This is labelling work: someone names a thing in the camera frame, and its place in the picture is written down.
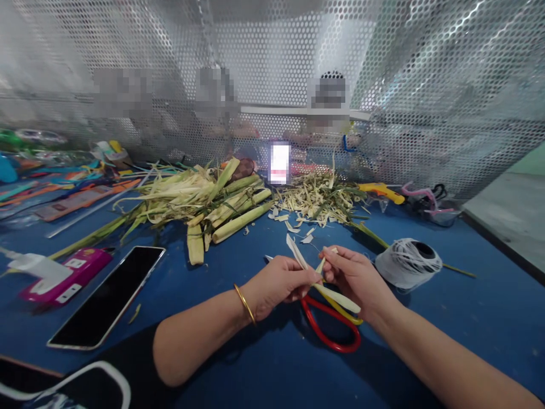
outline perforated metal partition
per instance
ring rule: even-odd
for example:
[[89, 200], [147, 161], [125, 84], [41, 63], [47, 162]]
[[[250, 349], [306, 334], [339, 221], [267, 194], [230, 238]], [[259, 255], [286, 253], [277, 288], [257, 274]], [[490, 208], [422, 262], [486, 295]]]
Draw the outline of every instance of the perforated metal partition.
[[[284, 139], [301, 170], [335, 151], [350, 178], [468, 199], [545, 139], [544, 17], [532, 0], [2, 2], [0, 123], [201, 163]], [[195, 114], [197, 72], [214, 64], [238, 115]], [[99, 87], [101, 69], [152, 98]], [[316, 133], [308, 80], [335, 71], [356, 121]]]

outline bracelet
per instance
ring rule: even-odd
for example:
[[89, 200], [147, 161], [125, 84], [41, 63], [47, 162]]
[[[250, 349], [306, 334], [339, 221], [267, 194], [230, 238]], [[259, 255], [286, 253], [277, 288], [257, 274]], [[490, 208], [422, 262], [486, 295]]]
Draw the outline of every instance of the bracelet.
[[236, 284], [233, 284], [233, 285], [234, 285], [234, 289], [237, 290], [237, 294], [240, 297], [240, 301], [242, 301], [242, 304], [244, 304], [244, 306], [248, 310], [248, 313], [250, 314], [251, 321], [254, 323], [254, 326], [257, 327], [257, 322], [255, 322], [254, 315], [251, 313], [251, 309], [248, 306], [248, 303], [246, 302], [246, 299], [244, 298], [244, 296], [240, 292], [240, 288], [238, 288], [238, 286]]

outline smartphone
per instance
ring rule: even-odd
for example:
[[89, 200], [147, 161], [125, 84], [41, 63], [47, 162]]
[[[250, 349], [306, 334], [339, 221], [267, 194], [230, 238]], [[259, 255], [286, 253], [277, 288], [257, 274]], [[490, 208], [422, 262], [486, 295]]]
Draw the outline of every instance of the smartphone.
[[290, 182], [291, 145], [272, 142], [270, 145], [269, 183], [286, 185]]
[[101, 346], [164, 253], [165, 249], [160, 247], [134, 247], [47, 346], [79, 350]]

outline blue plastic item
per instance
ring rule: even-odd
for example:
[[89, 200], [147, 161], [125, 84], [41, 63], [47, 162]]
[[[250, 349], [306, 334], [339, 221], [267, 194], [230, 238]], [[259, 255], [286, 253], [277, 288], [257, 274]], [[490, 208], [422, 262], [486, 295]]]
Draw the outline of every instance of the blue plastic item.
[[0, 155], [0, 181], [12, 183], [17, 180], [17, 172], [11, 161], [4, 155]]

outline glue gun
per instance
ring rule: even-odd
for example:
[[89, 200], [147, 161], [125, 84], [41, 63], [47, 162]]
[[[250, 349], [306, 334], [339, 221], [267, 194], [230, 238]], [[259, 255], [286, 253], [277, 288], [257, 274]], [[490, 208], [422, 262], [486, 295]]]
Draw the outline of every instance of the glue gun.
[[377, 196], [386, 196], [396, 205], [400, 205], [405, 202], [405, 197], [403, 197], [399, 193], [394, 192], [392, 189], [389, 189], [388, 186], [384, 183], [362, 183], [358, 185], [358, 188], [361, 191], [365, 192], [373, 191], [376, 193]]

